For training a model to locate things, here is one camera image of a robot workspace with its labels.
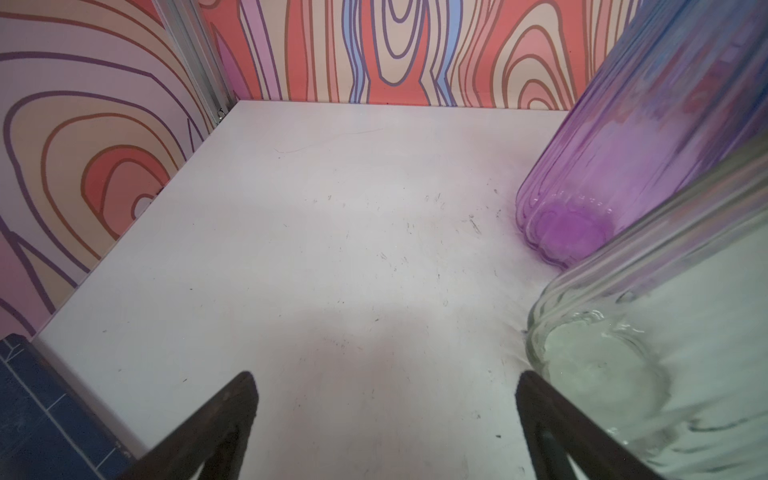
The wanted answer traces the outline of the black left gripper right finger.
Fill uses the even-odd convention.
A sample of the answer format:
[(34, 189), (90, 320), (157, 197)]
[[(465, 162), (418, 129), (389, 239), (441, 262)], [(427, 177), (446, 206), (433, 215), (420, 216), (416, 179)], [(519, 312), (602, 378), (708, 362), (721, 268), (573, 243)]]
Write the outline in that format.
[(521, 374), (516, 405), (538, 479), (658, 480), (660, 476), (534, 371)]

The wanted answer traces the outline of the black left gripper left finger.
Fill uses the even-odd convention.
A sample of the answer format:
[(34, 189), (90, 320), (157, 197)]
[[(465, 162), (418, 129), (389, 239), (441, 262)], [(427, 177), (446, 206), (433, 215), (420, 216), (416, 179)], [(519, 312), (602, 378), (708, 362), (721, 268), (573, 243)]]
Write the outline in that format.
[(237, 479), (258, 402), (253, 375), (239, 373), (120, 477)]

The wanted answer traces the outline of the clear ribbed glass vase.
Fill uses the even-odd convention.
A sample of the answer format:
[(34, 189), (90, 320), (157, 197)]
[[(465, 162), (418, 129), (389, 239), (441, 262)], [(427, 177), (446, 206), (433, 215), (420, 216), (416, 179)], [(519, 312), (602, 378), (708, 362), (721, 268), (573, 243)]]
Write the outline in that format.
[(767, 137), (543, 290), (533, 369), (667, 479), (767, 475)]

